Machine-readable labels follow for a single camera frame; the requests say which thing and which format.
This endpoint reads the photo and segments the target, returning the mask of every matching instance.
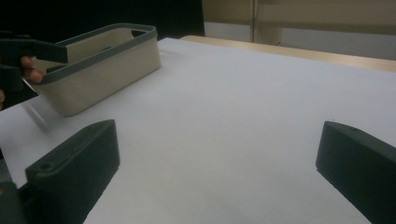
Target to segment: beige plastic tray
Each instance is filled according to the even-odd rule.
[[[143,34],[134,37],[136,31]],[[156,37],[155,27],[126,23],[73,37],[58,43],[66,46],[69,63],[33,58],[44,78],[29,84],[61,115],[73,116],[159,68]]]

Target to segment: hand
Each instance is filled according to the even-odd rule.
[[[40,82],[43,79],[43,73],[33,68],[33,62],[29,57],[21,57],[21,66],[23,67],[22,76],[25,79],[31,79],[35,82]],[[0,90],[0,110],[3,108],[3,102],[6,100],[4,92]]]

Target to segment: white table surface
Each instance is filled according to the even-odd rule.
[[[369,223],[315,160],[325,120],[396,146],[396,74],[175,39],[159,47],[159,70],[74,117],[41,97],[2,111],[17,186],[66,138],[114,119],[121,166],[85,223]]]

